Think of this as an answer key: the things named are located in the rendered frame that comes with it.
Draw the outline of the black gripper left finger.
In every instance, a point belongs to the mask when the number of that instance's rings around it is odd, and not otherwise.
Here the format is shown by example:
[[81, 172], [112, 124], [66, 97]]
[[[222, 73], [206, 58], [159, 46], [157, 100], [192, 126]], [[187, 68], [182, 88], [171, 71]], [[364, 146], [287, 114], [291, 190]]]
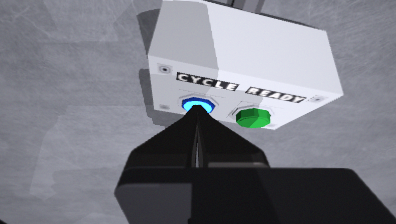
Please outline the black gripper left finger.
[[196, 167], [196, 153], [197, 105], [193, 105], [180, 120], [133, 149], [124, 169], [135, 165]]

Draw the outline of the white button housing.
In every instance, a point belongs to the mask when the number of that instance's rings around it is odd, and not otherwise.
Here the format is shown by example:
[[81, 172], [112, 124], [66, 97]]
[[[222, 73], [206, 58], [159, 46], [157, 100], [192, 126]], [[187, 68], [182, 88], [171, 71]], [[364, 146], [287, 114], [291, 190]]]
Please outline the white button housing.
[[163, 0], [148, 52], [154, 110], [276, 129], [343, 96], [324, 30], [265, 0]]

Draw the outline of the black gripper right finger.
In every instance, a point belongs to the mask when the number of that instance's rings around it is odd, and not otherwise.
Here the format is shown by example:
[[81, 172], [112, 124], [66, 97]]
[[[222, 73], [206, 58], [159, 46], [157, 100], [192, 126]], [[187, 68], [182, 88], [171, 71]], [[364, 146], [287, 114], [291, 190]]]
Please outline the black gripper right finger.
[[[202, 147], [201, 147], [202, 142]], [[197, 105], [198, 164], [203, 167], [271, 168], [264, 151]]]

